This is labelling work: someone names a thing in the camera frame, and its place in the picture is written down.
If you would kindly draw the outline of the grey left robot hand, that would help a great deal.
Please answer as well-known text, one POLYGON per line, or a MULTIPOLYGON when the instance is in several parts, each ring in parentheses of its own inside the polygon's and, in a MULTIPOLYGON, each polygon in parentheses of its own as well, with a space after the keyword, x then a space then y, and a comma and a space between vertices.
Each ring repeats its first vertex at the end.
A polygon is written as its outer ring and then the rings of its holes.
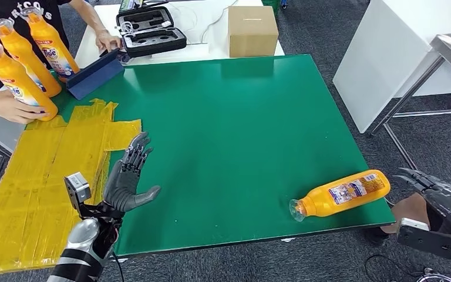
POLYGON ((147 132, 135 136, 105 183, 103 201, 119 212, 129 212, 151 202, 161 191, 160 186, 153 186, 144 193, 137 193, 142 168, 153 150, 148 147, 149 143, 147 132))

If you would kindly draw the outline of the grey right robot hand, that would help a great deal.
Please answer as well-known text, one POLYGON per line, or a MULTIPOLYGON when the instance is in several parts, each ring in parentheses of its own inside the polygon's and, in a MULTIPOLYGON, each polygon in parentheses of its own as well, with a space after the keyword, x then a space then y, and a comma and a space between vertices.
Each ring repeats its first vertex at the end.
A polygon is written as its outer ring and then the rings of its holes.
POLYGON ((430 230, 451 234, 451 184, 420 170, 401 170, 402 174, 395 177, 411 185, 413 191, 426 202, 430 230))

